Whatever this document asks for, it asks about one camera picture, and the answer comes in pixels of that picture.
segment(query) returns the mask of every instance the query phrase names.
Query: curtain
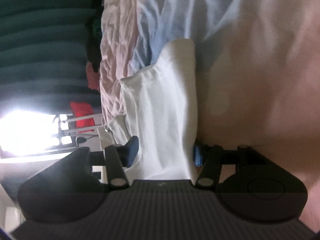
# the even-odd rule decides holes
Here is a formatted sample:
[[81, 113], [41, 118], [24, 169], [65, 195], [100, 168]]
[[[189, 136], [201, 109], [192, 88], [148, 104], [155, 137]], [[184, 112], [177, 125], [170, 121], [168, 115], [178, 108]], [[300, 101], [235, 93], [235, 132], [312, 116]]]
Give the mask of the curtain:
[[70, 112], [100, 107], [87, 88], [85, 21], [92, 0], [0, 0], [0, 117], [14, 109]]

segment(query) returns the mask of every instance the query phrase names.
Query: ribbed black surface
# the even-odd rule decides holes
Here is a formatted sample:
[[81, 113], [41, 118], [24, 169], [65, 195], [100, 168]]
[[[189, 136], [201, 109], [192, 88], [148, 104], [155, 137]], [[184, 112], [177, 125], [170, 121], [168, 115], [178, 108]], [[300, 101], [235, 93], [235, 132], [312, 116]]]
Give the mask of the ribbed black surface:
[[13, 235], [17, 240], [307, 240], [314, 234], [298, 220], [277, 225], [242, 221], [214, 193], [195, 189], [188, 181], [138, 181], [112, 192], [86, 218], [60, 225], [27, 221]]

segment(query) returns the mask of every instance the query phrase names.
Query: pink cloth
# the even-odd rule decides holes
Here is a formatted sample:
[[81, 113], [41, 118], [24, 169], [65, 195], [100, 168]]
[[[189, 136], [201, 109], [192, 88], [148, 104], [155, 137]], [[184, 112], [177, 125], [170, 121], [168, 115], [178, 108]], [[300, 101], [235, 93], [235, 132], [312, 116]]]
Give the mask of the pink cloth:
[[124, 113], [119, 80], [133, 75], [130, 59], [138, 37], [136, 0], [105, 0], [104, 6], [100, 64], [103, 124]]
[[88, 80], [88, 88], [95, 89], [100, 92], [100, 74], [93, 71], [92, 63], [87, 62], [85, 73]]
[[320, 0], [242, 0], [223, 51], [197, 74], [198, 138], [253, 146], [308, 188], [320, 230]]

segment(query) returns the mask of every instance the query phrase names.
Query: white cloth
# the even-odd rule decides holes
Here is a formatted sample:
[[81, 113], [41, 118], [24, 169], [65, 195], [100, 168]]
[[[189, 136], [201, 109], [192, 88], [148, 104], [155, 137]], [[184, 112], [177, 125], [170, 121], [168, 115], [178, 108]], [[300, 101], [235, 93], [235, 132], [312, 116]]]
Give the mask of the white cloth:
[[121, 80], [131, 136], [139, 137], [134, 179], [196, 179], [192, 149], [196, 139], [195, 51], [191, 40], [164, 46], [158, 61]]

